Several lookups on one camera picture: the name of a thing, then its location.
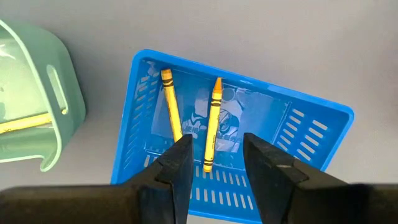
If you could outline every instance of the yellow crayon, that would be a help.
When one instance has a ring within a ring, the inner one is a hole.
[[[217,78],[216,85],[211,95],[211,107],[209,115],[209,125],[207,128],[205,163],[203,170],[210,172],[213,167],[214,151],[216,146],[216,137],[218,129],[218,118],[220,117],[221,99],[223,97],[223,87],[221,78]]]
[[[0,134],[9,131],[16,131],[25,128],[40,126],[43,124],[51,123],[51,116],[48,113],[31,116],[29,118],[22,118],[15,121],[5,122],[0,124]]]
[[[174,92],[174,83],[172,71],[170,69],[162,70],[162,81],[164,94],[166,95],[167,108],[169,109],[170,123],[172,125],[174,142],[182,137],[182,128],[180,115],[178,113],[177,99]]]

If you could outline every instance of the gray table surface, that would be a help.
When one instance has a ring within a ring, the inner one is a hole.
[[[108,183],[131,59],[140,49],[351,106],[354,125],[327,172],[347,182],[398,182],[396,0],[0,0],[0,17],[63,40],[87,106],[51,171],[41,173],[36,159],[0,164],[0,189]]]

